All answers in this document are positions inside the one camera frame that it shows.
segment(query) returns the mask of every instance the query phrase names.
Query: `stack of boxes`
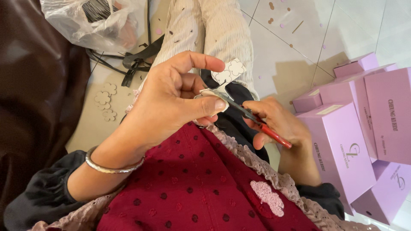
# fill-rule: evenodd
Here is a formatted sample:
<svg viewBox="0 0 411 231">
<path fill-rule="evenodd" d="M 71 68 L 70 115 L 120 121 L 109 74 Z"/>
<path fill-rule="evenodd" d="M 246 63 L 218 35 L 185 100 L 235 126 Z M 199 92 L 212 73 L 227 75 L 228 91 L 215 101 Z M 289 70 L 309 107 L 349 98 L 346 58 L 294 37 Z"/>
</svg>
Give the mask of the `stack of boxes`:
<svg viewBox="0 0 411 231">
<path fill-rule="evenodd" d="M 345 212 L 390 224 L 411 190 L 411 68 L 379 67 L 370 53 L 334 72 L 334 82 L 293 100 L 296 116 Z"/>
</svg>

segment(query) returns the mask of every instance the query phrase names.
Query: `scissors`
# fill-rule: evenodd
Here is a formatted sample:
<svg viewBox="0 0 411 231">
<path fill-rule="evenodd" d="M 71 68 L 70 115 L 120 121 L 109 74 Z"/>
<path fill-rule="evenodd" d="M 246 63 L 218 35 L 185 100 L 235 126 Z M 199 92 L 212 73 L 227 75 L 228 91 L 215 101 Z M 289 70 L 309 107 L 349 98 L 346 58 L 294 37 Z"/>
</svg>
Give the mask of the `scissors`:
<svg viewBox="0 0 411 231">
<path fill-rule="evenodd" d="M 216 95 L 218 95 L 220 98 L 224 99 L 225 101 L 228 102 L 230 106 L 233 106 L 237 110 L 239 110 L 242 113 L 242 116 L 246 119 L 251 119 L 254 123 L 256 123 L 260 129 L 267 134 L 269 137 L 273 138 L 275 141 L 280 143 L 286 148 L 291 148 L 293 145 L 288 142 L 286 139 L 282 138 L 279 136 L 275 131 L 271 130 L 268 126 L 267 123 L 264 122 L 258 115 L 253 114 L 251 109 L 245 109 L 242 106 L 236 104 L 233 100 L 231 100 L 229 97 L 225 96 L 224 94 L 221 94 L 219 92 L 214 92 Z"/>
</svg>

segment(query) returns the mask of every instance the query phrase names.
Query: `plastic bag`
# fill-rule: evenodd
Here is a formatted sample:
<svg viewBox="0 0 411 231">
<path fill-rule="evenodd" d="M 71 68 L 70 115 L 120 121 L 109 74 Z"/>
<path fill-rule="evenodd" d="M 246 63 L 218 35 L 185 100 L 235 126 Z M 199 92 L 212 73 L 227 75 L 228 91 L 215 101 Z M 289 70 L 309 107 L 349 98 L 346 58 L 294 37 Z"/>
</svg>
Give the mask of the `plastic bag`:
<svg viewBox="0 0 411 231">
<path fill-rule="evenodd" d="M 40 0 L 40 3 L 46 20 L 71 43 L 99 51 L 125 52 L 137 44 L 139 5 L 133 4 L 134 1 L 137 0 Z"/>
</svg>

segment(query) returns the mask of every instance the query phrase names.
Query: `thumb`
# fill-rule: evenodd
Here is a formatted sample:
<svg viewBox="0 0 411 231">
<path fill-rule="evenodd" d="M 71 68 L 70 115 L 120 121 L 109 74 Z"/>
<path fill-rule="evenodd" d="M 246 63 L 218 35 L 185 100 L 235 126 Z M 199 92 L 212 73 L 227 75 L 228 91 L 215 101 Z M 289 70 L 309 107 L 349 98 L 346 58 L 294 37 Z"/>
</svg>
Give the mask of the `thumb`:
<svg viewBox="0 0 411 231">
<path fill-rule="evenodd" d="M 215 96 L 206 96 L 200 99 L 185 99 L 183 115 L 187 121 L 205 116 L 215 115 L 226 108 L 224 100 Z"/>
</svg>

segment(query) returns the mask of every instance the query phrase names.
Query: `black sleeve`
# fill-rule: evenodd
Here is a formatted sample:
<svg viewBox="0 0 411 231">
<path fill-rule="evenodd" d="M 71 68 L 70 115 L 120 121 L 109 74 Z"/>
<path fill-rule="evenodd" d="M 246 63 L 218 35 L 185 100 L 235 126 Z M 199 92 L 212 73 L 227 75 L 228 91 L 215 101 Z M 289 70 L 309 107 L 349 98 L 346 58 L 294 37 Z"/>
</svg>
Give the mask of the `black sleeve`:
<svg viewBox="0 0 411 231">
<path fill-rule="evenodd" d="M 339 200 L 338 190 L 330 183 L 321 184 L 318 187 L 307 185 L 296 185 L 301 197 L 305 197 L 317 202 L 328 213 L 336 215 L 339 219 L 344 220 L 344 207 Z"/>
<path fill-rule="evenodd" d="M 85 161 L 85 154 L 79 150 L 72 152 L 51 168 L 37 172 L 24 193 L 6 207 L 6 228 L 9 231 L 28 230 L 39 221 L 51 224 L 86 204 L 74 200 L 67 190 L 67 180 Z"/>
</svg>

